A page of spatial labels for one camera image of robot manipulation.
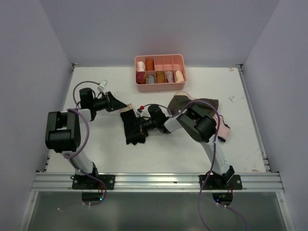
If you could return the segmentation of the black underwear beige waistband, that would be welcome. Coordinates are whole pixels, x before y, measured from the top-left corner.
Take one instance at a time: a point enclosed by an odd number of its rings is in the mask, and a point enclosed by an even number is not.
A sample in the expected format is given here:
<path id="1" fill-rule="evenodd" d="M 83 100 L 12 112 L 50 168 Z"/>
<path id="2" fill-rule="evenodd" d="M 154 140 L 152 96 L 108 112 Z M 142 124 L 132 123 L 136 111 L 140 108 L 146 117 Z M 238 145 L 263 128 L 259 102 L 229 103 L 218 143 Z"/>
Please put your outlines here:
<path id="1" fill-rule="evenodd" d="M 126 145 L 145 143 L 146 137 L 140 130 L 139 120 L 136 117 L 132 104 L 120 110 L 120 116 L 124 125 Z"/>

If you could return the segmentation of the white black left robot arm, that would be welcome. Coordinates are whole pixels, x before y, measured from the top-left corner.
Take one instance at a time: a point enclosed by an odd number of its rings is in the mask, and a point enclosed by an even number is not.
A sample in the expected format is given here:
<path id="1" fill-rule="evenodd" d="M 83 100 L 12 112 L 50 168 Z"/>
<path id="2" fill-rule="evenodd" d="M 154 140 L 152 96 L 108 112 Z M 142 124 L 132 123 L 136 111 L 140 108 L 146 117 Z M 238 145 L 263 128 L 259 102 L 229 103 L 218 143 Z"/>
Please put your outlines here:
<path id="1" fill-rule="evenodd" d="M 84 176 L 83 183 L 89 189 L 99 186 L 100 177 L 94 162 L 86 156 L 84 148 L 90 137 L 89 122 L 98 111 L 113 112 L 127 105 L 116 99 L 111 92 L 95 98 L 91 88 L 79 91 L 79 109 L 49 112 L 45 133 L 45 144 L 50 150 L 60 153 L 75 169 L 76 176 Z"/>

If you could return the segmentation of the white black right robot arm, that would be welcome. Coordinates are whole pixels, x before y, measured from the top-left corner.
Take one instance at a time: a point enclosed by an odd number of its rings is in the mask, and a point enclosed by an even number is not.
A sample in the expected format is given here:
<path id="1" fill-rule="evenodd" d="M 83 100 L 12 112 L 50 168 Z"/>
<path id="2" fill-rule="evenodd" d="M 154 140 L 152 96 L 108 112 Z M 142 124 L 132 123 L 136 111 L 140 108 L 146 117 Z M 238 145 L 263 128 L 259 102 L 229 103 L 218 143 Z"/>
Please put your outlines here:
<path id="1" fill-rule="evenodd" d="M 202 145 L 213 165 L 210 182 L 220 189 L 225 189 L 231 184 L 234 169 L 218 144 L 220 123 L 211 118 L 204 108 L 192 104 L 178 115 L 167 117 L 160 107 L 154 104 L 149 106 L 148 112 L 150 114 L 148 119 L 141 116 L 137 118 L 141 134 L 147 136 L 148 131 L 153 129 L 163 134 L 170 134 L 180 128 L 184 129 L 194 141 Z"/>

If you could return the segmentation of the maroon rolled underwear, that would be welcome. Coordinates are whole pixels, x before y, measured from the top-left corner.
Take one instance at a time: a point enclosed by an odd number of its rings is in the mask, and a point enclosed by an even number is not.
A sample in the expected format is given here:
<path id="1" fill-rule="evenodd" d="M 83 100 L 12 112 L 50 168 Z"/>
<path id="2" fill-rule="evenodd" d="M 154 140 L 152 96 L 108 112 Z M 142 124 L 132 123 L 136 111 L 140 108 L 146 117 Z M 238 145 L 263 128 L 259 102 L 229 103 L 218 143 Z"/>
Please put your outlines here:
<path id="1" fill-rule="evenodd" d="M 145 72 L 137 72 L 136 83 L 137 84 L 145 84 L 146 83 L 146 73 Z"/>

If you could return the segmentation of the grey rolled underwear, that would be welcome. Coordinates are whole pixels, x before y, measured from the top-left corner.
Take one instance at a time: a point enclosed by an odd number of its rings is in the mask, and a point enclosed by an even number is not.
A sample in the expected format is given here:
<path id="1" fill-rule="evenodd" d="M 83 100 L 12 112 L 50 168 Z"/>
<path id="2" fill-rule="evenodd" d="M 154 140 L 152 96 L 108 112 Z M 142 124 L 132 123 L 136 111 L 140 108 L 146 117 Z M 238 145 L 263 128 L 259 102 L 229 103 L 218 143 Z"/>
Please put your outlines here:
<path id="1" fill-rule="evenodd" d="M 152 75 L 148 75 L 146 78 L 146 84 L 155 84 L 155 77 Z"/>

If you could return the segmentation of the olive green underwear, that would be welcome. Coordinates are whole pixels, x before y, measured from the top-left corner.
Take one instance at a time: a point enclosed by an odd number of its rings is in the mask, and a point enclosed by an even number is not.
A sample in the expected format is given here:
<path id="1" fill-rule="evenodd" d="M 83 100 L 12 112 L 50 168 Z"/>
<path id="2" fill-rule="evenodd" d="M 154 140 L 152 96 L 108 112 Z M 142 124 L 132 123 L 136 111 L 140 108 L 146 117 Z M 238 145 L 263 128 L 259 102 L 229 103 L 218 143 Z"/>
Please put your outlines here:
<path id="1" fill-rule="evenodd" d="M 204 108 L 209 116 L 213 116 L 215 111 L 209 104 L 218 110 L 219 101 L 217 99 L 193 98 L 189 93 L 180 91 L 174 94 L 167 108 L 172 115 L 176 115 L 189 106 L 198 105 L 200 108 Z"/>

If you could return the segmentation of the white pink rolled underwear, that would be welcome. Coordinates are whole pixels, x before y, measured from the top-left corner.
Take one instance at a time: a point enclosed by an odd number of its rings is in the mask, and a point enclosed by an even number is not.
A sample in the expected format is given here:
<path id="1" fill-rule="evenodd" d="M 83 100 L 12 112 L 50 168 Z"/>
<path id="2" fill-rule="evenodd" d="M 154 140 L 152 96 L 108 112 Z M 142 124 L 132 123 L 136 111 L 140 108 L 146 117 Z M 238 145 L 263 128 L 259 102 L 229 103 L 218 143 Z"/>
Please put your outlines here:
<path id="1" fill-rule="evenodd" d="M 143 61 L 137 62 L 137 71 L 138 72 L 145 72 L 146 71 L 145 63 Z"/>

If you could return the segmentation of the mustard brown rolled underwear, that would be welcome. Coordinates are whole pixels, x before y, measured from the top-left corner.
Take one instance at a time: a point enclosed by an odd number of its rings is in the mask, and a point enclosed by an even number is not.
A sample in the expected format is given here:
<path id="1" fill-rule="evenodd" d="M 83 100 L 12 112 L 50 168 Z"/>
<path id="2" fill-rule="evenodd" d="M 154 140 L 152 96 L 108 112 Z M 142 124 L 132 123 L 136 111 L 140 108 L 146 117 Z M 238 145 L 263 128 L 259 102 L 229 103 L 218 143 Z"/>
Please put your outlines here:
<path id="1" fill-rule="evenodd" d="M 164 71 L 156 71 L 155 76 L 156 76 L 157 84 L 161 84 L 161 83 L 166 82 Z"/>

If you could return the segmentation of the orange rolled underwear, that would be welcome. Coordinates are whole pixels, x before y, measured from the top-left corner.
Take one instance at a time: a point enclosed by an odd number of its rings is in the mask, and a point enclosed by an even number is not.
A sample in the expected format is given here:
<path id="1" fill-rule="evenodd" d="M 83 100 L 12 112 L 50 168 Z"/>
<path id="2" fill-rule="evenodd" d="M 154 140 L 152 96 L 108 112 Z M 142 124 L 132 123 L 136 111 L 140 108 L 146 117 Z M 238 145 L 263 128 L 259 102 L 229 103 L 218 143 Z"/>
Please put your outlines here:
<path id="1" fill-rule="evenodd" d="M 154 71 L 154 59 L 145 60 L 146 71 Z"/>

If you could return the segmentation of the pale pink rolled underwear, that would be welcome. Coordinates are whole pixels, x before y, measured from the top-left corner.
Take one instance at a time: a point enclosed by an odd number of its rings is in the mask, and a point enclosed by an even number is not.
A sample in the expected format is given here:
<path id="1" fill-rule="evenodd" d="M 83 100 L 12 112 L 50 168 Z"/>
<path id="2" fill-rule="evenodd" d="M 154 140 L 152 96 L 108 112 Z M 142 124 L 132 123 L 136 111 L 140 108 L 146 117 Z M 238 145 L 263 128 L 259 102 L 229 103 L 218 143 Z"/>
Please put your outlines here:
<path id="1" fill-rule="evenodd" d="M 173 77 L 172 71 L 166 71 L 166 81 L 167 81 L 167 83 L 173 83 L 174 82 L 174 77 Z"/>

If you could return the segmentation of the peach rolled underwear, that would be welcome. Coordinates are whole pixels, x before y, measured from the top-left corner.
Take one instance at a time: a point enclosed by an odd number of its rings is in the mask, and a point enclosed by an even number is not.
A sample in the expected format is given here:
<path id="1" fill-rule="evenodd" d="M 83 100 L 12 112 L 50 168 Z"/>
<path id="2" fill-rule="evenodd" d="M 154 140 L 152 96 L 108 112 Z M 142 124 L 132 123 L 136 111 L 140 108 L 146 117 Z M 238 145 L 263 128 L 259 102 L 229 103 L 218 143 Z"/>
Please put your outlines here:
<path id="1" fill-rule="evenodd" d="M 180 70 L 175 72 L 175 81 L 176 83 L 182 83 L 185 81 L 184 75 Z"/>

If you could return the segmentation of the light pink underwear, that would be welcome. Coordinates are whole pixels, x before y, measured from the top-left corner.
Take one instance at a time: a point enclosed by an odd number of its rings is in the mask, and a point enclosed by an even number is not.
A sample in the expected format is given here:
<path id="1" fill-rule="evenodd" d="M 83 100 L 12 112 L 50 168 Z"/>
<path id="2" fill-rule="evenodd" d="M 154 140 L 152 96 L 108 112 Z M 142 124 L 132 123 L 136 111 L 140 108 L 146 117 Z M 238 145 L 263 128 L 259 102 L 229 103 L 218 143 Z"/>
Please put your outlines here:
<path id="1" fill-rule="evenodd" d="M 218 128 L 218 122 L 220 122 L 220 126 L 219 126 L 219 129 L 218 129 L 218 139 L 221 142 L 225 143 L 226 140 L 229 137 L 231 128 L 224 122 L 224 118 L 223 118 L 222 115 L 219 116 L 219 117 L 217 115 L 214 115 L 213 119 L 216 122 L 216 128 Z"/>

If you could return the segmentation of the pink divided storage box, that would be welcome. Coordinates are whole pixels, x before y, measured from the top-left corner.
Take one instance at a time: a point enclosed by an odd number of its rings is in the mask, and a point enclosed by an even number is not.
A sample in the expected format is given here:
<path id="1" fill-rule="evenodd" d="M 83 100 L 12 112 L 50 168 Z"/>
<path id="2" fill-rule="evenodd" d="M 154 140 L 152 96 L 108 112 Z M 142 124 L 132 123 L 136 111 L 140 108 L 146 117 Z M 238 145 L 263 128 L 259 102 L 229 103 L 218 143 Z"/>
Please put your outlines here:
<path id="1" fill-rule="evenodd" d="M 182 90 L 187 82 L 181 54 L 140 55 L 134 65 L 139 92 Z"/>

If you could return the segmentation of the aluminium frame rail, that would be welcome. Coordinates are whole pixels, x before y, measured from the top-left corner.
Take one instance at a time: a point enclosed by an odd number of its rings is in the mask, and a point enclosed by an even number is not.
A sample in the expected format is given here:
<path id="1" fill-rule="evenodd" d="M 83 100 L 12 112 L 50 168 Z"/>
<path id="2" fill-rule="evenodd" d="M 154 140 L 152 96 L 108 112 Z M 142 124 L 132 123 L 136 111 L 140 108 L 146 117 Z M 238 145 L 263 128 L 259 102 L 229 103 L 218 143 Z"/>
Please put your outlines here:
<path id="1" fill-rule="evenodd" d="M 101 174 L 106 189 L 114 192 L 198 192 L 200 173 L 110 173 Z M 282 192 L 278 173 L 241 173 L 242 190 L 208 190 L 210 192 Z M 37 173 L 31 190 L 37 192 L 95 192 L 97 189 L 73 189 L 72 173 Z"/>

